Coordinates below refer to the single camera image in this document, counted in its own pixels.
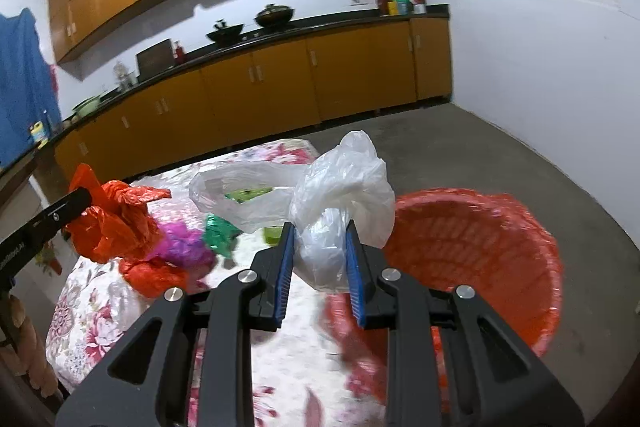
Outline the person's left hand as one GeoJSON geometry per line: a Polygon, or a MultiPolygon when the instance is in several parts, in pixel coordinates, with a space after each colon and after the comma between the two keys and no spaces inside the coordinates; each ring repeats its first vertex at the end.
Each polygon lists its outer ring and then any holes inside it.
{"type": "Polygon", "coordinates": [[[27,376],[30,387],[43,398],[54,395],[58,389],[58,377],[47,361],[44,343],[24,306],[16,297],[9,298],[11,323],[18,330],[16,347],[1,348],[1,358],[14,376],[27,376]]]}

